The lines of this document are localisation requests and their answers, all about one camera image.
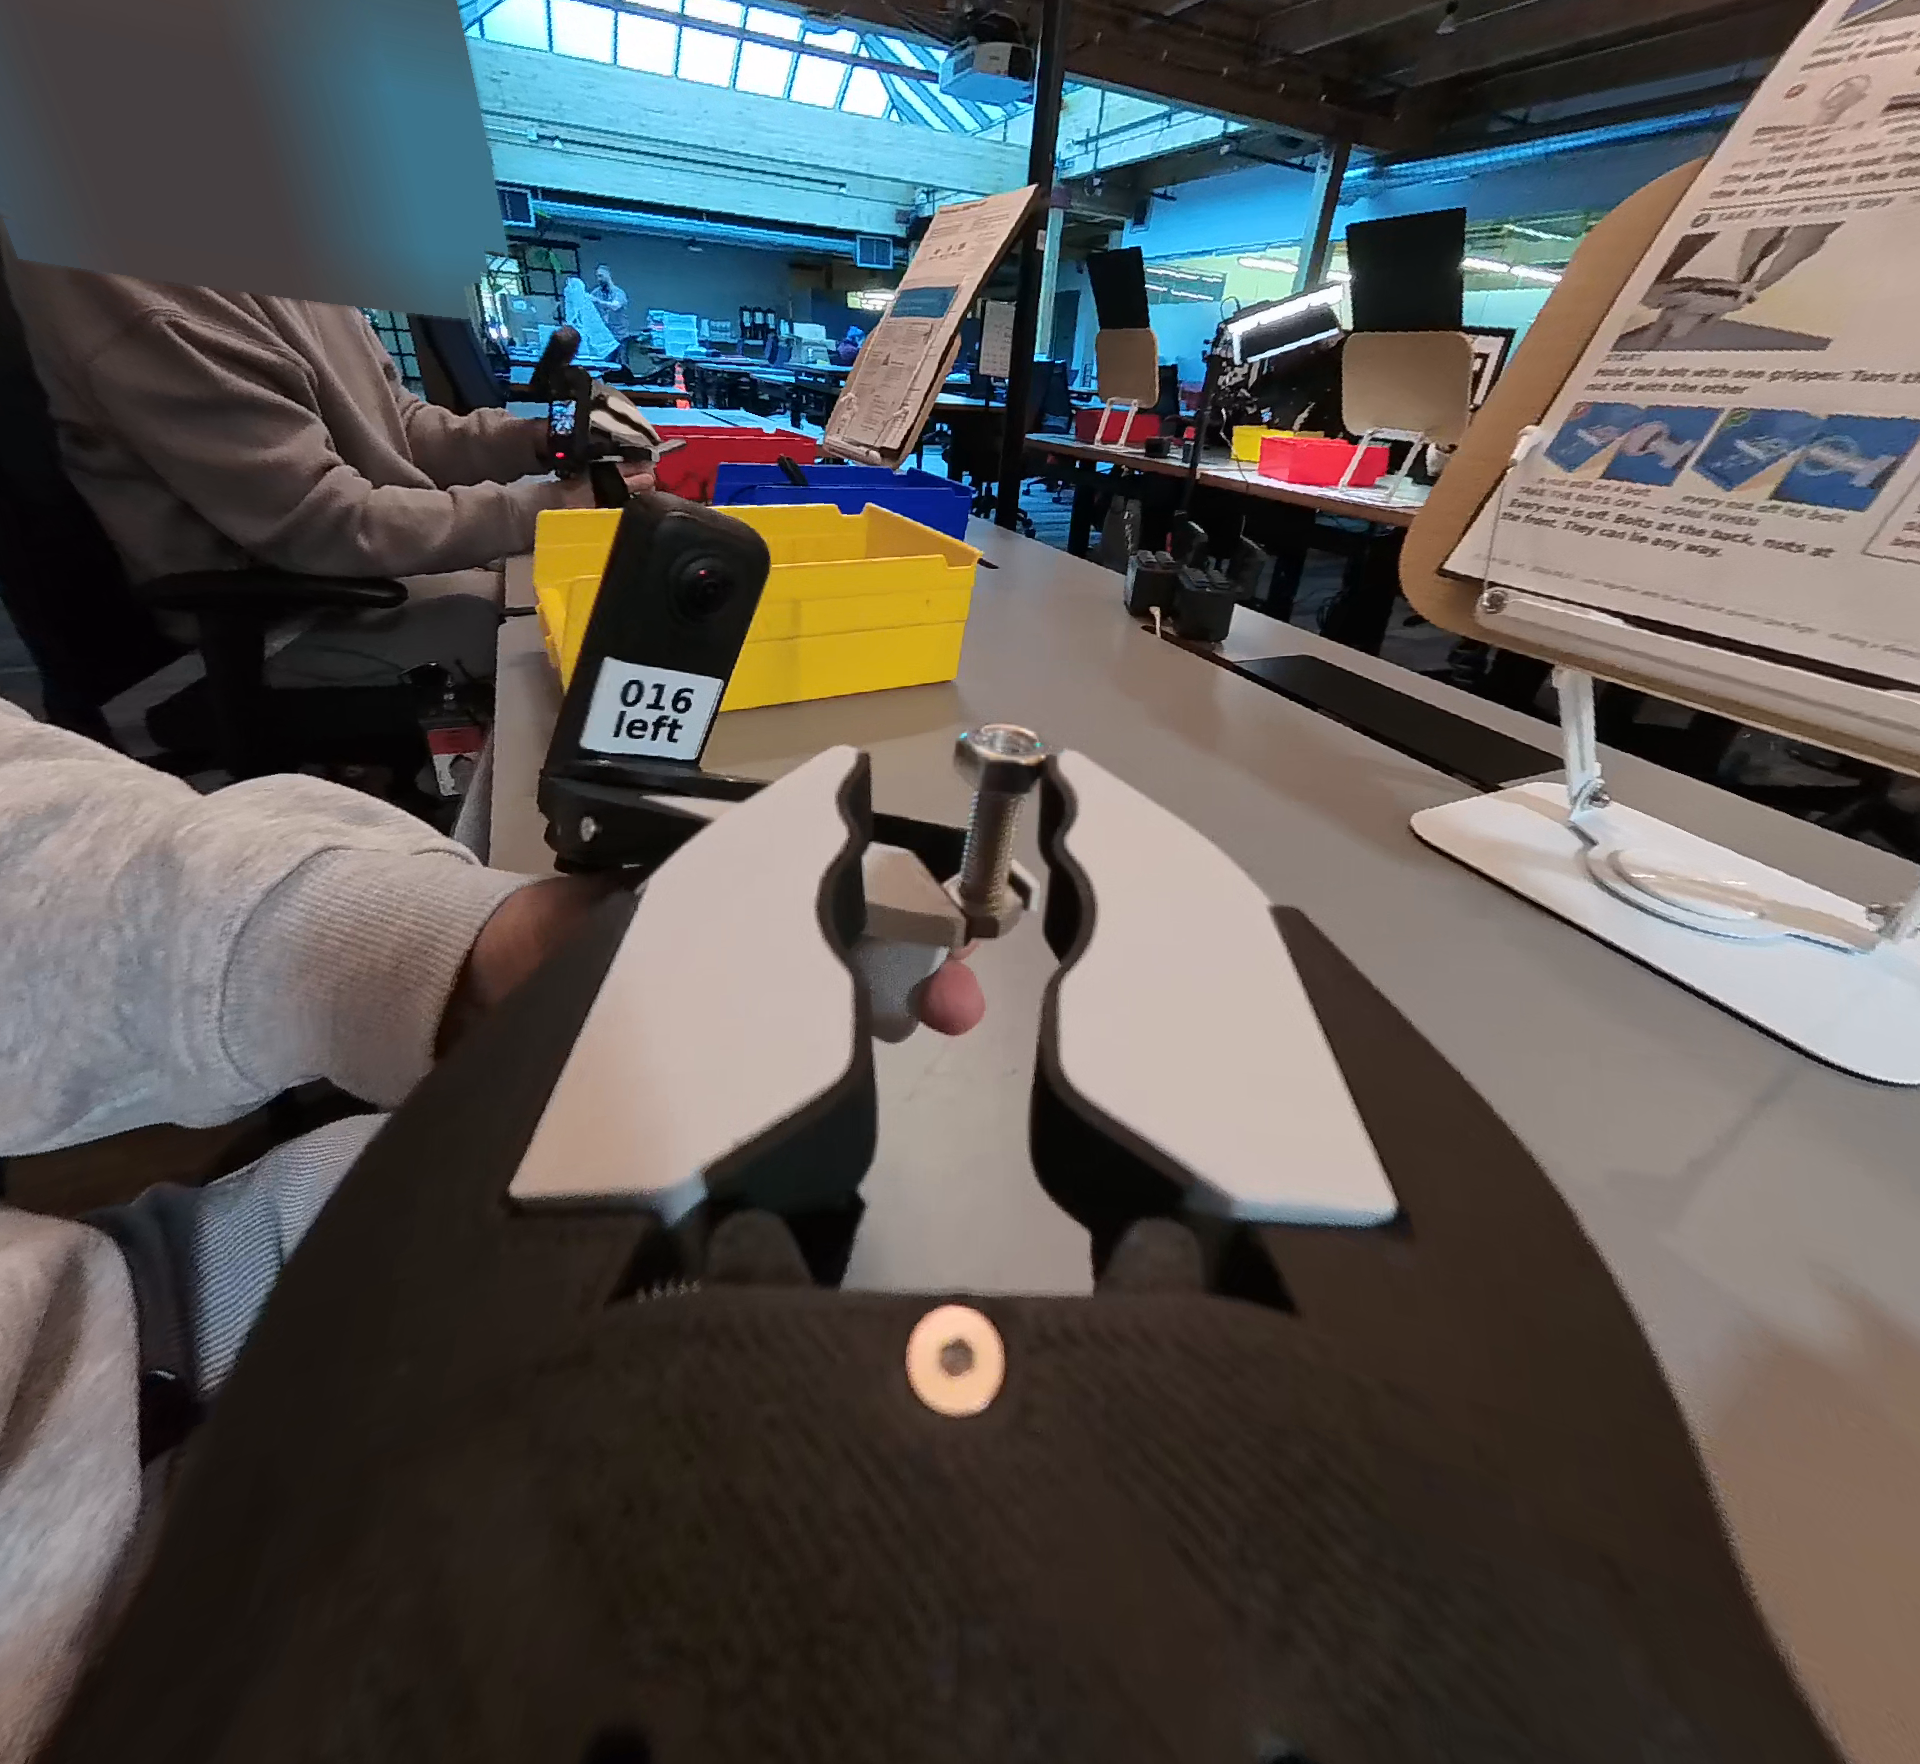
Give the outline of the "person's left forearm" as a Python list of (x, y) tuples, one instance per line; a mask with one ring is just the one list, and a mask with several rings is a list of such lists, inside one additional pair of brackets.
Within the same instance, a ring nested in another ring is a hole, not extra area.
[(3, 704), (3, 1154), (216, 1128), (310, 1081), (402, 1103), (526, 885), (373, 797), (199, 795)]

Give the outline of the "blue plastic bin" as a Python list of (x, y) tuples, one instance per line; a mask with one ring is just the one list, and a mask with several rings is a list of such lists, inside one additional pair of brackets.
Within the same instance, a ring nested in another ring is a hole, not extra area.
[(972, 489), (950, 478), (905, 468), (846, 462), (724, 462), (716, 468), (709, 502), (724, 506), (829, 504), (856, 515), (877, 506), (939, 534), (963, 541), (972, 518)]

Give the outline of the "black desk mat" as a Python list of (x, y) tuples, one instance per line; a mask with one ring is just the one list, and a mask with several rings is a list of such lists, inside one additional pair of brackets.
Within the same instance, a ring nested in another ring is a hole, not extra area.
[(1220, 665), (1480, 792), (1546, 781), (1561, 771), (1559, 753), (1524, 745), (1318, 655), (1280, 654), (1221, 659)]

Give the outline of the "wood-edged work desk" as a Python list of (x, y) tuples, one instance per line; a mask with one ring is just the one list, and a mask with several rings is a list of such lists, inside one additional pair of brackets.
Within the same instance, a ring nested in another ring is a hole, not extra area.
[(1386, 529), (1411, 529), (1428, 506), (1428, 492), (1390, 489), (1297, 486), (1262, 475), (1237, 462), (1203, 460), (1187, 466), (1171, 456), (1146, 456), (1140, 448), (1103, 445), (1060, 433), (1030, 433), (1028, 456), (1105, 466), (1136, 475), (1169, 481), (1180, 489), (1209, 490), (1259, 504), (1280, 504), (1331, 518), (1359, 520)]

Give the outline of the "black support column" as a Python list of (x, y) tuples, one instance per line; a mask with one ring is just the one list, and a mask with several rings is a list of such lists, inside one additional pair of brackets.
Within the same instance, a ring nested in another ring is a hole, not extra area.
[(1036, 205), (1021, 231), (1018, 294), (1013, 333), (1013, 367), (1003, 407), (1003, 438), (995, 492), (995, 522), (1018, 529), (1021, 481), (1027, 438), (1027, 405), (1033, 388), (1042, 302), (1045, 237), (1052, 213), (1052, 187), (1062, 111), (1062, 84), (1069, 54), (1071, 0), (1042, 0), (1035, 119), (1027, 157), (1028, 184)]

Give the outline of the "black desk lamp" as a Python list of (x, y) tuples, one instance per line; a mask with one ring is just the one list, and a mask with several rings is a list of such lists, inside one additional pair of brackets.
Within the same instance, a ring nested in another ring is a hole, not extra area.
[(1202, 462), (1214, 441), (1252, 423), (1274, 431), (1341, 435), (1338, 375), (1347, 330), (1336, 316), (1336, 289), (1252, 304), (1223, 321), (1206, 356), (1202, 396), (1187, 433), (1187, 475), (1171, 529), (1174, 552), (1199, 561), (1218, 548), (1206, 529)]

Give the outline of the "ceiling projector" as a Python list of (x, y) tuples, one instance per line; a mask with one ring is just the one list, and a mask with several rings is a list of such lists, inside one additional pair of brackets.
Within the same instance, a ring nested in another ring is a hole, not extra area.
[(1009, 109), (1030, 104), (1035, 76), (1036, 53), (1030, 44), (972, 37), (942, 57), (939, 90), (954, 101)]

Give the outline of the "person's grey sweatshirt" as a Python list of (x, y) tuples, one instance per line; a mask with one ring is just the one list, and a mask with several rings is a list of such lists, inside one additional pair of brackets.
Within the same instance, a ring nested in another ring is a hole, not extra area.
[(210, 1416), (303, 1234), (385, 1120), (65, 1222), (3, 1208), (1, 1756), (31, 1760), (109, 1636), (166, 1501), (138, 1393)]

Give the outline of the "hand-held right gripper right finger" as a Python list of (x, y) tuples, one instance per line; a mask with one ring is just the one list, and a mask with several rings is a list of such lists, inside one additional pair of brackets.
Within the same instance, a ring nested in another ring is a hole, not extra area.
[(1266, 891), (1081, 753), (1040, 781), (1047, 985), (1030, 1165), (1101, 1278), (1143, 1223), (1206, 1289), (1285, 1297), (1259, 1234), (1380, 1230), (1393, 1186)]

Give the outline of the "steel hex bolt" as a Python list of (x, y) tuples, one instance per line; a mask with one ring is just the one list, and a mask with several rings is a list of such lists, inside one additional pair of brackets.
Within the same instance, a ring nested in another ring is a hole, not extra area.
[(1021, 810), (1033, 788), (1023, 795), (972, 791), (962, 862), (948, 883), (967, 942), (997, 939), (1017, 928), (1005, 924), (1003, 891), (1009, 865), (1017, 862)]

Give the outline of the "grey desk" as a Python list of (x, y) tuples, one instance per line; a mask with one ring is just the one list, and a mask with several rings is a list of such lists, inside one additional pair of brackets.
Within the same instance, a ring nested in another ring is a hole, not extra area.
[[(1416, 837), (1473, 803), (997, 533), (948, 683), (717, 716), (957, 825), (965, 726), (1081, 753), (1237, 862), (1393, 1186), (1380, 1230), (1174, 1223), (1091, 1274), (1033, 1172), (1045, 901), (981, 1024), (882, 1046), (845, 1286), (482, 1208), (554, 1317), (430, 1551), (231, 1711), (143, 1708), (158, 1602), (62, 1760), (1916, 1760), (1916, 1091), (1860, 1078)], [(907, 1056), (900, 1084), (891, 1061)]]

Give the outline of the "red plastic bin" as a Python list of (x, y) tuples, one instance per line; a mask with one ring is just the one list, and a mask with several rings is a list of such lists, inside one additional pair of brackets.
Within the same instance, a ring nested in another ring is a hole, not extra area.
[(777, 466), (780, 456), (814, 462), (820, 441), (792, 428), (700, 423), (688, 413), (664, 421), (654, 456), (654, 489), (685, 502), (709, 504), (724, 463)]

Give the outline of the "yellow divided plastic bin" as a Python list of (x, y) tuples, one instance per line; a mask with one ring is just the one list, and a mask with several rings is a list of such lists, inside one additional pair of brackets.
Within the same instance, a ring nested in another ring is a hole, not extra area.
[(970, 542), (875, 504), (722, 517), (754, 529), (772, 557), (724, 713), (955, 678), (980, 565)]

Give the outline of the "tall wooden document stand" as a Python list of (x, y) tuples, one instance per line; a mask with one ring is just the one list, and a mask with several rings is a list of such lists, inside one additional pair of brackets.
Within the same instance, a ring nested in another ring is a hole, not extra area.
[(985, 280), (1033, 229), (1045, 192), (1025, 185), (939, 210), (830, 410), (823, 451), (897, 468), (925, 429)]

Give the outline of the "wide wooden document stand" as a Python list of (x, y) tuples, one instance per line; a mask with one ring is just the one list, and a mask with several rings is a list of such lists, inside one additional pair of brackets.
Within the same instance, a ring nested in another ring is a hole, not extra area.
[(1406, 441), (1452, 451), (1473, 407), (1475, 354), (1463, 333), (1359, 333), (1338, 347), (1338, 411), (1356, 456), (1338, 489), (1358, 486), (1369, 448)]

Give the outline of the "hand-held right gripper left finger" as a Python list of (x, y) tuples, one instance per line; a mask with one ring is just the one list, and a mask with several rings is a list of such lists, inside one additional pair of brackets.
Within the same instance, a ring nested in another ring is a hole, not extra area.
[(868, 760), (830, 746), (640, 890), (507, 1197), (638, 1208), (668, 1233), (780, 1216), (843, 1281), (877, 1144), (864, 924)]

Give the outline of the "printed instruction sheet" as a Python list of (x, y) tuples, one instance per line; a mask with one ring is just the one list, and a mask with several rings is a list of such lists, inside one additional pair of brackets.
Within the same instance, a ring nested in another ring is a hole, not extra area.
[(1916, 689), (1918, 0), (1825, 0), (1621, 279), (1480, 610)]

